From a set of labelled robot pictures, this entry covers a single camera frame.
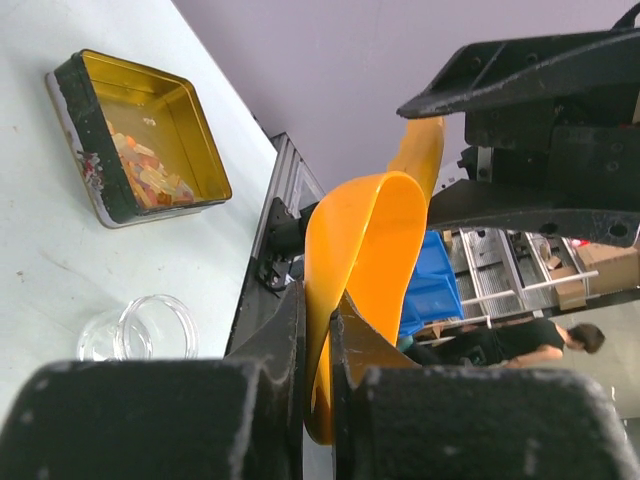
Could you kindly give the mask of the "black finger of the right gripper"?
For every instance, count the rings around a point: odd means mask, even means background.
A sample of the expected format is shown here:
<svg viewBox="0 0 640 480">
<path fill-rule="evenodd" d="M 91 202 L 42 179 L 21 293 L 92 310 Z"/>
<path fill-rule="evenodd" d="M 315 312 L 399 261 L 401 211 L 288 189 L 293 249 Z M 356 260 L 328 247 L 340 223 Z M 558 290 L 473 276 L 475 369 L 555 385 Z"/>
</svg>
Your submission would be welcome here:
<svg viewBox="0 0 640 480">
<path fill-rule="evenodd" d="M 639 80 L 637 28 L 473 43 L 397 109 L 406 119 L 553 99 Z"/>
<path fill-rule="evenodd" d="M 632 246 L 639 237 L 639 213 L 584 206 L 548 191 L 459 180 L 432 197 L 427 226 L 493 228 Z"/>
</svg>

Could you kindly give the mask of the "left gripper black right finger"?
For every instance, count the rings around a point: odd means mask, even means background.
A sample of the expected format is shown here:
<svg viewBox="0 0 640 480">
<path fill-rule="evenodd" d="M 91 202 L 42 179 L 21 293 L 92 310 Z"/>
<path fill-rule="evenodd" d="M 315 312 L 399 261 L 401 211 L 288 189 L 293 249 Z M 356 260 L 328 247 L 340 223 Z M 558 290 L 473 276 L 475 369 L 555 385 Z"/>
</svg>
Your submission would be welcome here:
<svg viewBox="0 0 640 480">
<path fill-rule="evenodd" d="M 422 367 L 344 297 L 330 318 L 338 479 L 635 479 L 603 389 L 559 369 Z"/>
</svg>

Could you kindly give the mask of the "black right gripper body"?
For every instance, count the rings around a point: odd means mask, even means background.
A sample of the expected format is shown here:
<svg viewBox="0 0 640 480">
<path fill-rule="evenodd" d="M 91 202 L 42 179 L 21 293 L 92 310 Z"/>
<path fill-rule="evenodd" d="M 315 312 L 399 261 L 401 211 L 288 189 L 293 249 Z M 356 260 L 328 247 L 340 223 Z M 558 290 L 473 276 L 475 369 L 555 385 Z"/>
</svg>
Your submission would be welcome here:
<svg viewBox="0 0 640 480">
<path fill-rule="evenodd" d="M 481 212 L 639 209 L 639 77 L 465 78 L 465 140 L 490 164 L 461 194 Z"/>
</svg>

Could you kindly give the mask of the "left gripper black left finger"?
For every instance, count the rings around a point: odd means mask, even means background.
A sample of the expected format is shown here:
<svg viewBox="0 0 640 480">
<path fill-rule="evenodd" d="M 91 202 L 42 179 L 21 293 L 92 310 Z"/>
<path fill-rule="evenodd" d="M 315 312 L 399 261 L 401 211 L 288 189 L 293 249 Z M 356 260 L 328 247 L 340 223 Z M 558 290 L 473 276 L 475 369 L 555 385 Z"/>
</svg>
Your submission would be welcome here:
<svg viewBox="0 0 640 480">
<path fill-rule="evenodd" d="M 2 477 L 301 478 L 305 320 L 294 282 L 220 360 L 44 366 L 2 428 Z"/>
</svg>

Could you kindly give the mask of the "orange plastic scoop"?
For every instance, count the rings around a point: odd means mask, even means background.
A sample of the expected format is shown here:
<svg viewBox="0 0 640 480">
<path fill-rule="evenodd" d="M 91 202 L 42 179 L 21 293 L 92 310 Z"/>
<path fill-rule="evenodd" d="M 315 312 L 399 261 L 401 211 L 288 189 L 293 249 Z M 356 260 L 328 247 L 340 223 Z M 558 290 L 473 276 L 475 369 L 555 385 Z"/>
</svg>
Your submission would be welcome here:
<svg viewBox="0 0 640 480">
<path fill-rule="evenodd" d="M 321 445 L 333 440 L 330 316 L 349 295 L 364 319 L 387 342 L 396 342 L 404 296 L 423 244 L 444 135 L 441 117 L 408 121 L 385 172 L 335 187 L 311 214 L 304 247 L 305 424 Z"/>
</svg>

